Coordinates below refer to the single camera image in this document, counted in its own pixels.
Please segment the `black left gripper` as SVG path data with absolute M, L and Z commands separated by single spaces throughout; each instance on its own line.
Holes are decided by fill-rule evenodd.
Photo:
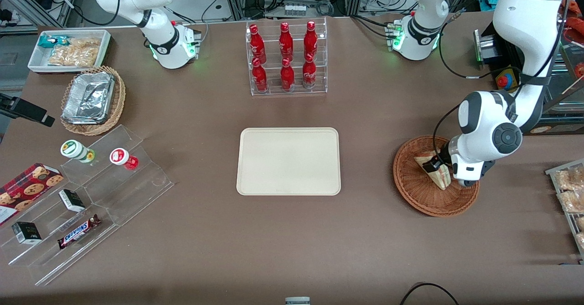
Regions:
M 448 146 L 442 146 L 438 152 L 424 151 L 422 159 L 422 168 L 428 174 L 438 171 L 442 166 L 450 168 L 452 164 Z

